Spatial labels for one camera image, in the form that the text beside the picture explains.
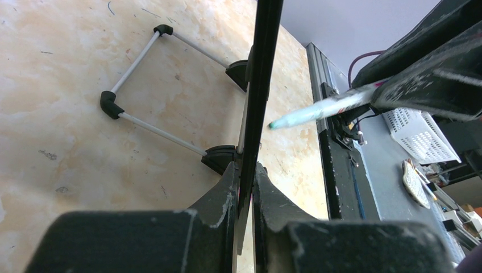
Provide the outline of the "white oval object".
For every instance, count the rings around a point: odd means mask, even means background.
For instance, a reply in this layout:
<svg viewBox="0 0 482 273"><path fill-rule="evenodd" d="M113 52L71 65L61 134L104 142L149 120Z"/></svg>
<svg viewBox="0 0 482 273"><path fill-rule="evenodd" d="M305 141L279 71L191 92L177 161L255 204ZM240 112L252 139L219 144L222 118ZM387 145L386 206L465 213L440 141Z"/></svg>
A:
<svg viewBox="0 0 482 273"><path fill-rule="evenodd" d="M402 183L408 194L419 206L430 209L430 202L421 184L421 178L407 160L402 162L402 172Z"/></svg>

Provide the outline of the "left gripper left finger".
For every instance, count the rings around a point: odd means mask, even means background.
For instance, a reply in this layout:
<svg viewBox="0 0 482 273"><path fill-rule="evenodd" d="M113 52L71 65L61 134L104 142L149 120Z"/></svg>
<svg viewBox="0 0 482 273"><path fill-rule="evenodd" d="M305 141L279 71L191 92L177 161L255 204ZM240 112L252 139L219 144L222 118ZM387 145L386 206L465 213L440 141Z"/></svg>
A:
<svg viewBox="0 0 482 273"><path fill-rule="evenodd" d="M189 208L62 214L27 272L235 272L239 167Z"/></svg>

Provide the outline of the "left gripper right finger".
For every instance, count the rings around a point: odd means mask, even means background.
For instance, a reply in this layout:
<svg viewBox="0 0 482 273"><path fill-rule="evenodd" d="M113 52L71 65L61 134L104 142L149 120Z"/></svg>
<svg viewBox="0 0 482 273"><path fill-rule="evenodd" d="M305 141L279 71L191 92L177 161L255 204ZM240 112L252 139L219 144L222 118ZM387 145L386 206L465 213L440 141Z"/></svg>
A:
<svg viewBox="0 0 482 273"><path fill-rule="evenodd" d="M453 272L429 227L400 221L321 221L256 166L252 190L256 272Z"/></svg>

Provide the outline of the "aluminium frame rail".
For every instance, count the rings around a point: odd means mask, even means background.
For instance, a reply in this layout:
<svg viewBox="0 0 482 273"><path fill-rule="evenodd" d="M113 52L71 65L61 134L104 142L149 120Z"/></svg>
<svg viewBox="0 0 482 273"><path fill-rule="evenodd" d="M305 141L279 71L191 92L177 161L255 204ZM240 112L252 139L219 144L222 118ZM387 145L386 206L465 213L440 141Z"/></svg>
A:
<svg viewBox="0 0 482 273"><path fill-rule="evenodd" d="M313 44L306 47L314 103L347 90L346 77Z"/></svg>

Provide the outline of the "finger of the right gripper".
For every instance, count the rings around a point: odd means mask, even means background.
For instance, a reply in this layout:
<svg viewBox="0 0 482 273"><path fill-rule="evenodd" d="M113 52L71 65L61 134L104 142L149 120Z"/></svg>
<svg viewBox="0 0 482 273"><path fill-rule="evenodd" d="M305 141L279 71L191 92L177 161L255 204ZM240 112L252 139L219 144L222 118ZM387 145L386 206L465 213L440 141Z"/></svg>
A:
<svg viewBox="0 0 482 273"><path fill-rule="evenodd" d="M366 64L353 88L396 75L481 21L481 0L439 1L404 37Z"/></svg>
<svg viewBox="0 0 482 273"><path fill-rule="evenodd" d="M407 107L470 121L481 117L481 23L463 31L375 91L376 108Z"/></svg>

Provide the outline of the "white whiteboard black frame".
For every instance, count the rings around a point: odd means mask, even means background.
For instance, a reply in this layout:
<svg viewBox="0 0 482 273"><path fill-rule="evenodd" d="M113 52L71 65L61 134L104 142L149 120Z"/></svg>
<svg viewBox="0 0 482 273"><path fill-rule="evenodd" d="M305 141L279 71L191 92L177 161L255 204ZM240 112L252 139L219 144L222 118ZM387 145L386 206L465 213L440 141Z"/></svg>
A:
<svg viewBox="0 0 482 273"><path fill-rule="evenodd" d="M260 149L261 133L267 101L269 97L271 75L280 28L282 1L258 1L255 19L254 42L246 60L232 64L211 55L196 43L180 35L172 26L160 24L153 29L153 36L139 56L131 64L111 90L101 93L99 104L102 111L111 119L123 118L152 133L168 139L202 156L203 163L213 171L222 174L227 164L240 164L238 191L238 226L236 228L236 253L242 254L243 241L248 220L252 189ZM155 126L127 114L115 103L117 92L144 59L154 42L163 35L171 35L189 45L196 51L212 59L225 68L226 74L246 93L242 125L237 146L216 146L203 150L193 144L177 138Z"/></svg>

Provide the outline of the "white plastic basket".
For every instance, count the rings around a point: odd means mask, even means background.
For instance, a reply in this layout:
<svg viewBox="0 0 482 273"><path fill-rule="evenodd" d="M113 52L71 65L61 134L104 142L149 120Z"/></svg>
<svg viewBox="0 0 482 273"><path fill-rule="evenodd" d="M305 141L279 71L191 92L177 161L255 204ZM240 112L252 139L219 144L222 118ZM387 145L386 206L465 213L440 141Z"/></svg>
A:
<svg viewBox="0 0 482 273"><path fill-rule="evenodd" d="M396 108L382 116L392 139L418 163L462 162L430 113Z"/></svg>

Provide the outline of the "green white marker pen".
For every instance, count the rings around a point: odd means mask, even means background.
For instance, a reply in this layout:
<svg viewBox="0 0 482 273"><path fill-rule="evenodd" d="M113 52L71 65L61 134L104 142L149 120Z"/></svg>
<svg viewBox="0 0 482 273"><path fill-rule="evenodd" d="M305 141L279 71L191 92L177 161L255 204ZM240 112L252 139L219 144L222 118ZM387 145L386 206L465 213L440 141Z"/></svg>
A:
<svg viewBox="0 0 482 273"><path fill-rule="evenodd" d="M371 102L375 90L389 79L385 78L344 93L322 99L313 105L298 109L269 123L271 130L298 126L310 121L332 117Z"/></svg>

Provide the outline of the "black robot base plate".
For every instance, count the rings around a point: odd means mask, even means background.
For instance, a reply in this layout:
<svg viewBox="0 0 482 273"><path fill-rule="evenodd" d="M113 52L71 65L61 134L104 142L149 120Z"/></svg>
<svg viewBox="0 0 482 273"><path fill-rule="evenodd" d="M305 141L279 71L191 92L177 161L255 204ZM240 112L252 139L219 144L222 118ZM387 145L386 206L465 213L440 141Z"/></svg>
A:
<svg viewBox="0 0 482 273"><path fill-rule="evenodd" d="M317 122L327 209L330 219L380 219L362 154L339 117Z"/></svg>

